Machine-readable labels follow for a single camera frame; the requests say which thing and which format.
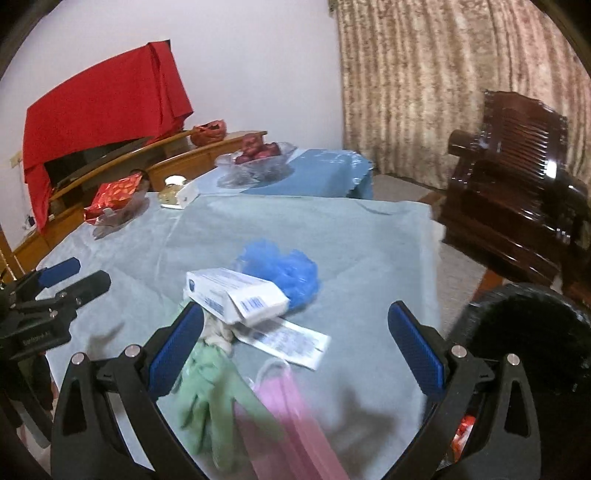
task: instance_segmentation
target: white wall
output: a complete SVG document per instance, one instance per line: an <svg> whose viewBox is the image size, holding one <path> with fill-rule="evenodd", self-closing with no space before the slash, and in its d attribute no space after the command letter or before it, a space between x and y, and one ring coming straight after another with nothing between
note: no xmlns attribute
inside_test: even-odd
<svg viewBox="0 0 591 480"><path fill-rule="evenodd" d="M230 131L266 129L301 147L342 146L336 23L326 0L64 0L0 81L0 224L14 248L30 211L21 149L27 107L74 74L149 41L171 40L195 113Z"/></svg>

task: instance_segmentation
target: red gift box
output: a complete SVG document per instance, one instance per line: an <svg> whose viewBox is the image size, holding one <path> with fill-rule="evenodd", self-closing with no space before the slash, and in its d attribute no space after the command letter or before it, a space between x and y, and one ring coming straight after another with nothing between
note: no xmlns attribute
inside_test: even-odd
<svg viewBox="0 0 591 480"><path fill-rule="evenodd" d="M114 212L123 209L138 190L141 180L142 174L134 173L124 179L102 184L92 204L84 209L84 221L94 225L105 209Z"/></svg>

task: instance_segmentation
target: table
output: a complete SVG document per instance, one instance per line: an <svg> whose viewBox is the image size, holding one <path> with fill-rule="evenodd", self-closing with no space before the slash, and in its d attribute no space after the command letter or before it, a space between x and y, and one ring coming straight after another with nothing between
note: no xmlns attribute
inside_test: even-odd
<svg viewBox="0 0 591 480"><path fill-rule="evenodd" d="M203 194L296 195L373 200L372 163L356 152L298 148L288 159L293 172L285 179L249 189L223 189L217 181L229 167L217 167L195 181Z"/></svg>
<svg viewBox="0 0 591 480"><path fill-rule="evenodd" d="M228 267L246 243L268 238L284 250L302 250L319 266L319 295L288 318L332 341L316 372L294 367L300 392L350 477L381 478L416 434L423 412L423 395L388 333L388 307L401 299L424 324L439 327L429 207L244 194L202 196L186 210L162 209L153 194L150 201L142 216L101 240L82 225L42 261L44 267L77 256L82 269L68 283L100 268L112 278L108 294L79 310L72 341L47 352L57 385L75 352L116 356L169 325L186 271ZM251 378L267 358L244 344L233 354L239 372ZM173 397L158 406L185 442ZM134 459L149 465L112 401ZM197 462L214 479L256 478L247 458L238 457L239 474L219 474L207 456Z"/></svg>

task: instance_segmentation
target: white packaging strip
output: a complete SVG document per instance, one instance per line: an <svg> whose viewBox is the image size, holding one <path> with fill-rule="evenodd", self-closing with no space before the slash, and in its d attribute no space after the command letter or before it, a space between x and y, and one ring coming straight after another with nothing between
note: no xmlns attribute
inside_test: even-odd
<svg viewBox="0 0 591 480"><path fill-rule="evenodd" d="M276 317L253 327L232 326L236 338L289 363L316 370L330 343L323 333L300 327Z"/></svg>

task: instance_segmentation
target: electrical outlet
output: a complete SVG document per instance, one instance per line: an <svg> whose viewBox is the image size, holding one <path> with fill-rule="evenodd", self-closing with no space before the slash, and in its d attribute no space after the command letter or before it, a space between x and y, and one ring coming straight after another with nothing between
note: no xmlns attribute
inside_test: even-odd
<svg viewBox="0 0 591 480"><path fill-rule="evenodd" d="M22 224L22 229L29 232L33 228L35 228L35 219L31 215L27 215L25 222Z"/></svg>
<svg viewBox="0 0 591 480"><path fill-rule="evenodd" d="M10 167L16 167L20 162L22 162L22 150L20 152L15 153L12 158L10 159Z"/></svg>

